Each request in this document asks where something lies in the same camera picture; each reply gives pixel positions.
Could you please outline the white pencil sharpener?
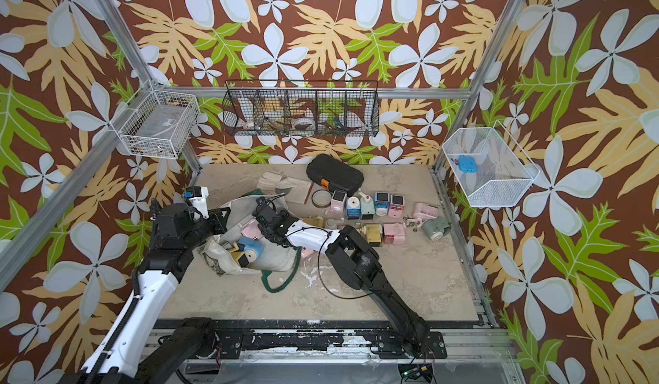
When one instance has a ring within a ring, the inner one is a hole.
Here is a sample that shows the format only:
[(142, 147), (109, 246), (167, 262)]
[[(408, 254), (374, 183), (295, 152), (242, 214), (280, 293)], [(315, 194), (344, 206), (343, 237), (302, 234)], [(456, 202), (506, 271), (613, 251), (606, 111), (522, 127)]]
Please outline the white pencil sharpener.
[(344, 218), (326, 219), (326, 221), (324, 221), (324, 228), (330, 231), (339, 230), (340, 227), (344, 225), (344, 223), (345, 223)]

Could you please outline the cream tote bag green handles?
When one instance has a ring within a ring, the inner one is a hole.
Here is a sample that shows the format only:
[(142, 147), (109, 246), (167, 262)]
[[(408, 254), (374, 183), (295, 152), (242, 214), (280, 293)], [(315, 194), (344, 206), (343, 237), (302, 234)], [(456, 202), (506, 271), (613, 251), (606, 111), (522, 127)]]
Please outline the cream tote bag green handles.
[(206, 265), (219, 275), (260, 275), (269, 293), (288, 287), (302, 259), (298, 248), (285, 248), (265, 238), (252, 215), (257, 196), (247, 195), (222, 205), (228, 208), (228, 231), (211, 236), (198, 249)]

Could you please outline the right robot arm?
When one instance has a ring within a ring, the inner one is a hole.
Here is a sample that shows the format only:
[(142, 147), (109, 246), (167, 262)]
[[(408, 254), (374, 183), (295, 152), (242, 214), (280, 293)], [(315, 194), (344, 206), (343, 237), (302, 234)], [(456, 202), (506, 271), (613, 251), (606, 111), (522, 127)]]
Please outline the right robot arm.
[(274, 200), (257, 198), (252, 213), (262, 235), (284, 248), (307, 248), (325, 255), (339, 279), (350, 288), (364, 291), (390, 322), (394, 339), (404, 353), (419, 358), (439, 354), (443, 342), (432, 336), (427, 322), (415, 313), (386, 278), (375, 249), (354, 227), (327, 230), (312, 226), (286, 209), (275, 207)]

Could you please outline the pink electric pencil sharpener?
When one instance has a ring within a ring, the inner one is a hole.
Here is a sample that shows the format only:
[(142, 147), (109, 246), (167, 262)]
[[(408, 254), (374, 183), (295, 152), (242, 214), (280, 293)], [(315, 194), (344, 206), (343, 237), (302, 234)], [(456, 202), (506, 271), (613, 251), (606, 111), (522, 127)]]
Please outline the pink electric pencil sharpener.
[(258, 240), (263, 237), (263, 234), (258, 227), (258, 222), (255, 220), (252, 220), (243, 226), (241, 229), (241, 234), (242, 236), (252, 240)]

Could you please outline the blue pencil sharpener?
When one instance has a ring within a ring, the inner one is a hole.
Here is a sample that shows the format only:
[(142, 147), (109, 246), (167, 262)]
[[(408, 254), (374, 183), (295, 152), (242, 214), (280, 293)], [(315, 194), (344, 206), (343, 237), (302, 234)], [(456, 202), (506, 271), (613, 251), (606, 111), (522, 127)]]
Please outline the blue pencil sharpener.
[(346, 202), (346, 217), (349, 220), (361, 219), (361, 203), (360, 199), (356, 196), (351, 196)]
[(391, 205), (391, 194), (388, 192), (376, 192), (374, 195), (375, 213), (379, 217), (388, 215)]

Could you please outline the green pencil sharpener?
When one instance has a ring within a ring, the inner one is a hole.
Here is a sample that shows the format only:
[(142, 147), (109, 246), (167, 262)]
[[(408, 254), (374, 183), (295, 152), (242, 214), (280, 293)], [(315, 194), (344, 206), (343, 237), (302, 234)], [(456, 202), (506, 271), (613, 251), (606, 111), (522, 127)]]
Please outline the green pencil sharpener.
[(374, 199), (372, 198), (371, 195), (368, 195), (362, 191), (359, 192), (359, 195), (360, 195), (361, 218), (363, 220), (373, 219), (376, 212)]

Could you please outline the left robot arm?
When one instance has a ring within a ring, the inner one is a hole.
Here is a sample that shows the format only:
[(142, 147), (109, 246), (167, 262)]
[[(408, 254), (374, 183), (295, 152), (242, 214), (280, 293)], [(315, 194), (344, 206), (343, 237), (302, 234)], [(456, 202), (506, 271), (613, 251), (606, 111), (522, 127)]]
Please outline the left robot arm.
[(187, 358), (216, 343), (209, 318), (185, 322), (147, 358), (142, 356), (161, 310), (176, 291), (193, 260), (193, 251), (228, 230), (228, 207), (206, 215), (185, 203), (154, 204), (149, 249), (131, 275), (128, 303), (100, 347), (63, 383), (164, 383)]

